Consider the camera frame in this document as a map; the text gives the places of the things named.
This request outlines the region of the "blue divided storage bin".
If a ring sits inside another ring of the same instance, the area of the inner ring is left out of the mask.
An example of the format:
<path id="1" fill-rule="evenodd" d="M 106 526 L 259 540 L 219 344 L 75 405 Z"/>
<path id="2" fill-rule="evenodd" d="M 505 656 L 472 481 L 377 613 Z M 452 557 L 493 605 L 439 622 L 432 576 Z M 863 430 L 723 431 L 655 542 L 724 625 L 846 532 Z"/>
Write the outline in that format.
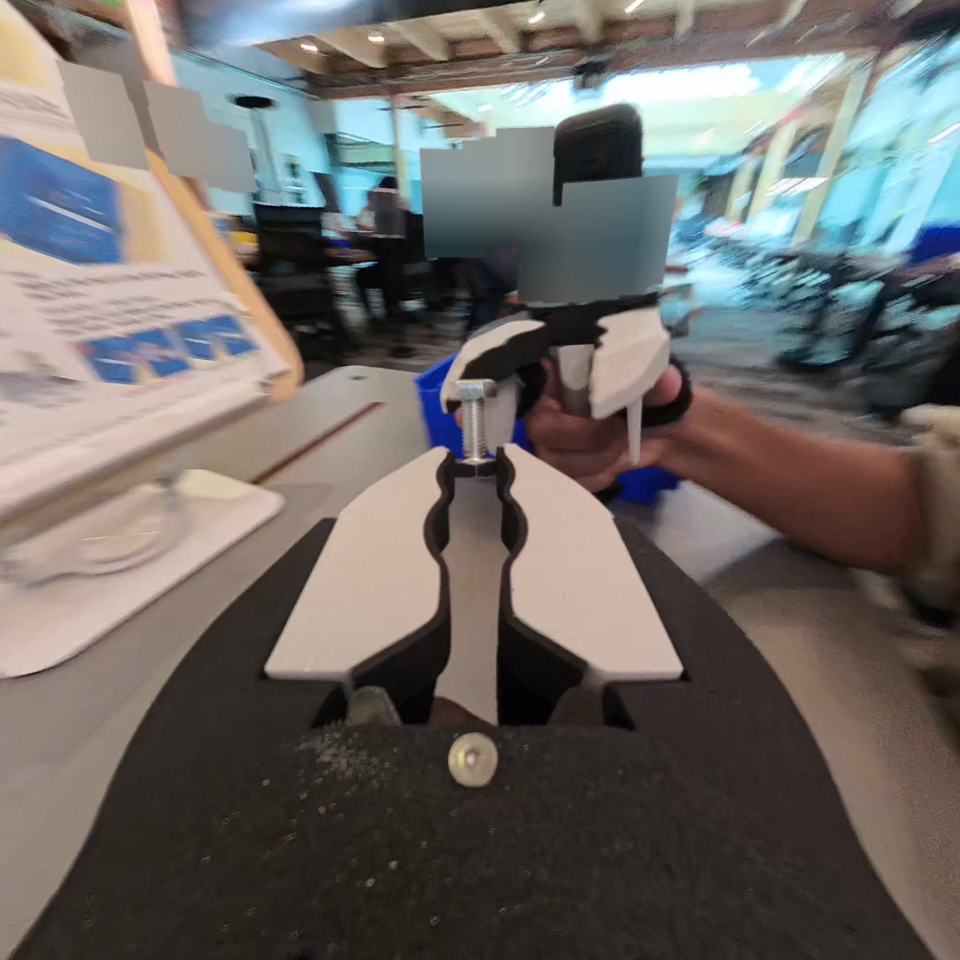
<path id="1" fill-rule="evenodd" d="M 414 384 L 428 445 L 452 450 L 459 458 L 463 454 L 462 430 L 455 415 L 447 412 L 441 400 L 442 387 L 455 357 L 456 354 L 449 354 L 429 366 L 415 376 Z M 661 495 L 675 491 L 681 484 L 682 480 L 676 475 L 651 465 L 621 474 L 616 485 L 598 493 L 597 498 L 603 502 L 620 499 L 641 506 L 652 506 Z"/>

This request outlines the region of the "silver bolt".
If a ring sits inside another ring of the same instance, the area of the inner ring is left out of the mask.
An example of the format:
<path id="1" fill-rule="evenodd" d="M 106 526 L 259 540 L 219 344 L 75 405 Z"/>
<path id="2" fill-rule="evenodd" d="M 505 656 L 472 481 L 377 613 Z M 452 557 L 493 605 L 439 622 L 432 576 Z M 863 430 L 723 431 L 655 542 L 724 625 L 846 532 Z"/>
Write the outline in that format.
<path id="1" fill-rule="evenodd" d="M 497 395 L 497 384 L 491 379 L 461 379 L 456 382 L 458 413 L 462 434 L 462 458 L 490 456 L 486 429 L 488 401 Z"/>

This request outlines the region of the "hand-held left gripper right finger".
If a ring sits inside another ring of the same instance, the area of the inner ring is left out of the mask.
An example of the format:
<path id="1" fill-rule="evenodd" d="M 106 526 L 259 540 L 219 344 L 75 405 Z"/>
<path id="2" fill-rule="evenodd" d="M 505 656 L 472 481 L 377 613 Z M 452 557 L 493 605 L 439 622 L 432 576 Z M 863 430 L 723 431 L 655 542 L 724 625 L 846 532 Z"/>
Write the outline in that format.
<path id="1" fill-rule="evenodd" d="M 551 714 L 570 690 L 675 685 L 685 667 L 617 520 L 519 446 L 496 457 L 498 714 Z"/>

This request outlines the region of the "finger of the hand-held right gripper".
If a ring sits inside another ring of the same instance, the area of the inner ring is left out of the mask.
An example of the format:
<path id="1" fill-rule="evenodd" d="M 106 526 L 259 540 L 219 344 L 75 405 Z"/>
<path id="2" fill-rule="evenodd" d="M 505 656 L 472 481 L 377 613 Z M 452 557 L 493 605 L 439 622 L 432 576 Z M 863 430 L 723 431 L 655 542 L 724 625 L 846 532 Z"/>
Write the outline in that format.
<path id="1" fill-rule="evenodd" d="M 440 388 L 444 413 L 461 405 L 457 383 L 488 379 L 517 381 L 515 413 L 527 414 L 546 387 L 544 366 L 548 354 L 548 331 L 544 318 L 512 318 L 488 326 L 468 339 L 455 355 Z"/>
<path id="2" fill-rule="evenodd" d="M 643 401 L 666 371 L 670 337 L 659 308 L 636 308 L 597 321 L 588 380 L 590 413 L 602 421 Z"/>

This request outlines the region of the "white instruction board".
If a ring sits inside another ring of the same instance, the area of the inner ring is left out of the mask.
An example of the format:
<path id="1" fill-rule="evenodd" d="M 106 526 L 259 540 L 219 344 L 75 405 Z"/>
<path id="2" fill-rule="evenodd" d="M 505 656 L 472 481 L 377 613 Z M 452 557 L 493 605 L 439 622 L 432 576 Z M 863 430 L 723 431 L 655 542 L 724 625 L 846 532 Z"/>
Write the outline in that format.
<path id="1" fill-rule="evenodd" d="M 268 397 L 152 174 L 90 159 L 56 57 L 2 65 L 2 517 Z"/>

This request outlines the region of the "black office chair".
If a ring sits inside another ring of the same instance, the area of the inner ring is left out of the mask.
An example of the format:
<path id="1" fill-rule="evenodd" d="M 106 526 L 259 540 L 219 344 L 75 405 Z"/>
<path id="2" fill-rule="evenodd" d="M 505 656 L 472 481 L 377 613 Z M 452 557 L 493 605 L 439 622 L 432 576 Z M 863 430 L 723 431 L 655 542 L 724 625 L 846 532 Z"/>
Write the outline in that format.
<path id="1" fill-rule="evenodd" d="M 318 207 L 253 205 L 255 282 L 305 362 L 341 365 L 353 338 L 335 301 Z"/>

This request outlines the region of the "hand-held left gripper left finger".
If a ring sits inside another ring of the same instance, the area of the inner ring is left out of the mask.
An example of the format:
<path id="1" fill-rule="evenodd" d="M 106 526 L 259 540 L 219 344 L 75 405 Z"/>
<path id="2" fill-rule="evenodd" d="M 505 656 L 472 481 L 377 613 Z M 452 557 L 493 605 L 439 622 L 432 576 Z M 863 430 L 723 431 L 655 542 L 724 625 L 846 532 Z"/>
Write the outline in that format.
<path id="1" fill-rule="evenodd" d="M 278 681 L 345 696 L 387 691 L 402 718 L 428 718 L 451 651 L 453 453 L 434 447 L 367 486 L 332 523 L 265 662 Z"/>

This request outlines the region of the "person's right hand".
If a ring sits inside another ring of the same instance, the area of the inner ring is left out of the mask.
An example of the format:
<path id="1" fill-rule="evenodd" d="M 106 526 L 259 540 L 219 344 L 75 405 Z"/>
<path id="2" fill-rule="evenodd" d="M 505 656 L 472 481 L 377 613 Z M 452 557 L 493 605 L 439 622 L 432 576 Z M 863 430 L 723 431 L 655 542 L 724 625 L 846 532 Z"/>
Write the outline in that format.
<path id="1" fill-rule="evenodd" d="M 679 420 L 649 431 L 645 446 L 630 453 L 625 414 L 593 419 L 568 412 L 562 403 L 557 364 L 540 364 L 545 382 L 525 417 L 534 454 L 593 494 L 613 486 L 619 475 L 639 467 L 657 467 L 680 479 L 697 481 L 715 450 L 724 445 L 738 406 L 708 390 L 694 389 L 689 409 Z"/>

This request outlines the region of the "person's right forearm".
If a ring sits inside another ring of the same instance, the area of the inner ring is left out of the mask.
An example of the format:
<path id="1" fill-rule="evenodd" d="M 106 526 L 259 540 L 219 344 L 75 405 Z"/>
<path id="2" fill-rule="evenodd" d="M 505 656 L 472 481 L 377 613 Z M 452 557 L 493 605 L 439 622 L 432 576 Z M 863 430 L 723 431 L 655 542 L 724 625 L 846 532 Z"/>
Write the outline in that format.
<path id="1" fill-rule="evenodd" d="M 878 572 L 895 571 L 918 546 L 919 478 L 907 449 L 807 434 L 709 392 L 691 413 L 698 484 L 786 539 Z"/>

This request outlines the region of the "black floor lamp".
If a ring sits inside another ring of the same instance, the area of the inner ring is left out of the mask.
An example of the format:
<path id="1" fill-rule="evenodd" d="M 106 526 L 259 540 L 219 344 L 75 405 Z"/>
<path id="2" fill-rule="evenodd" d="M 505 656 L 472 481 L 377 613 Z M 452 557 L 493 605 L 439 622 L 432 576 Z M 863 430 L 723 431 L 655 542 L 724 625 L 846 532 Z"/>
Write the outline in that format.
<path id="1" fill-rule="evenodd" d="M 233 96 L 231 102 L 246 114 L 250 133 L 248 150 L 256 183 L 256 201 L 275 207 L 286 205 L 269 125 L 275 101 L 258 94 L 240 94 Z"/>

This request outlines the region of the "white document stand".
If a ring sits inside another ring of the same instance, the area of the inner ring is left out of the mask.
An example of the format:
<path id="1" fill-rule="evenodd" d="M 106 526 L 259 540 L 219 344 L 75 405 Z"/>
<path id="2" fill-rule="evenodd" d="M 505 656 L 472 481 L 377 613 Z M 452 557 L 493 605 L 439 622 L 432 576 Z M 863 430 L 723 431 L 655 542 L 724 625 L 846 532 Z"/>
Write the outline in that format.
<path id="1" fill-rule="evenodd" d="M 78 656 L 282 508 L 277 493 L 189 469 L 19 532 L 2 543 L 2 679 Z"/>

